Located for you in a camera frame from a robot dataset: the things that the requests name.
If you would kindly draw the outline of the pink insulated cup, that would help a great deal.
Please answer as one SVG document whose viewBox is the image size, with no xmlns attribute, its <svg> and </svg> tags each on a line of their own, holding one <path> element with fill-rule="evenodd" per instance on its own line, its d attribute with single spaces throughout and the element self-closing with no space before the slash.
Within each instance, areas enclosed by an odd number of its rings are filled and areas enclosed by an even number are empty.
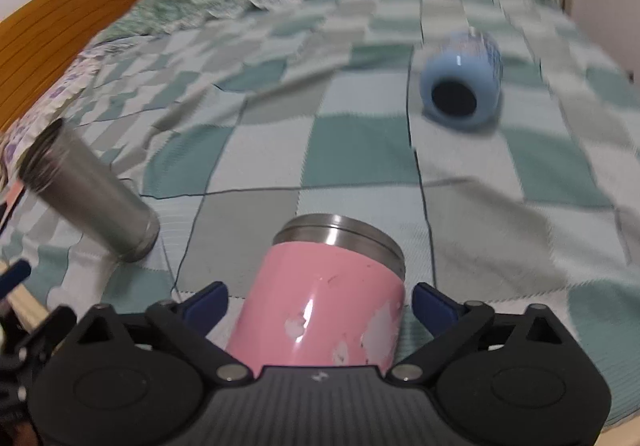
<svg viewBox="0 0 640 446">
<path fill-rule="evenodd" d="M 405 306 L 405 255 L 376 227 L 313 213 L 277 232 L 227 344 L 266 366 L 392 365 Z"/>
</svg>

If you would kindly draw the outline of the tall stainless steel cup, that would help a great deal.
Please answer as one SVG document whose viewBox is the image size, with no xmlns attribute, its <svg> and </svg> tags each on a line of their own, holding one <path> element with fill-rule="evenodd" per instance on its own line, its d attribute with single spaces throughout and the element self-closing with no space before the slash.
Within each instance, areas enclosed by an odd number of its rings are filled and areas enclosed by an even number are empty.
<svg viewBox="0 0 640 446">
<path fill-rule="evenodd" d="M 18 177 L 49 207 L 124 262 L 152 250 L 160 220 L 62 118 L 24 154 Z"/>
</svg>

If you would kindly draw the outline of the orange wooden headboard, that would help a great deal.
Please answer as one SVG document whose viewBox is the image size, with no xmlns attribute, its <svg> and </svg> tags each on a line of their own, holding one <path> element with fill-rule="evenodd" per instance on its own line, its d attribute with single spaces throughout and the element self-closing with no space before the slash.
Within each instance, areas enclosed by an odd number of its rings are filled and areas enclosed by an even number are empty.
<svg viewBox="0 0 640 446">
<path fill-rule="evenodd" d="M 32 0 L 1 22 L 1 130 L 60 79 L 79 52 L 138 0 Z"/>
</svg>

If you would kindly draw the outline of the light blue cup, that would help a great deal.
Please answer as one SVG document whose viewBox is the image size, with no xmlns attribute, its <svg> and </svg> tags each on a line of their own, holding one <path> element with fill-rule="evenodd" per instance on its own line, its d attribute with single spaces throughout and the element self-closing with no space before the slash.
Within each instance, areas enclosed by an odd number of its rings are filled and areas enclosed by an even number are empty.
<svg viewBox="0 0 640 446">
<path fill-rule="evenodd" d="M 422 114 L 449 129 L 483 130 L 497 118 L 502 76 L 494 38 L 476 28 L 455 32 L 424 64 Z"/>
</svg>

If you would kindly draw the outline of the purple floral pillow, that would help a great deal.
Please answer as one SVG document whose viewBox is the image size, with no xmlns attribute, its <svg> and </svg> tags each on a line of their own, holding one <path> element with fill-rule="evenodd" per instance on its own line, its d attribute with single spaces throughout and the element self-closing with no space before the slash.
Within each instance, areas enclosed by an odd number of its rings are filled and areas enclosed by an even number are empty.
<svg viewBox="0 0 640 446">
<path fill-rule="evenodd" d="M 63 76 L 40 95 L 37 101 L 6 132 L 1 133 L 1 206 L 6 204 L 12 184 L 17 179 L 18 163 L 40 132 L 91 84 L 107 58 L 108 50 L 93 47 L 82 50 Z"/>
</svg>

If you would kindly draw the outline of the green checkered bed blanket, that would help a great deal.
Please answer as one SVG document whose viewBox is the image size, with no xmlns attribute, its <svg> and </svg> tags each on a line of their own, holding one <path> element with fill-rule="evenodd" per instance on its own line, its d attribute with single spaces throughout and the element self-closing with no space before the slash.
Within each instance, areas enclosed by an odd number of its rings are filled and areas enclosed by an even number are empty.
<svg viewBox="0 0 640 446">
<path fill-rule="evenodd" d="M 483 130 L 422 114 L 427 58 L 476 28 L 502 55 Z M 405 253 L 405 284 L 501 312 L 549 305 L 639 410 L 639 92 L 558 9 L 535 0 L 297 0 L 167 35 L 111 41 L 66 110 L 160 217 L 119 265 L 35 195 L 1 237 L 42 304 L 137 312 L 209 281 L 242 307 L 289 219 L 365 221 Z"/>
</svg>

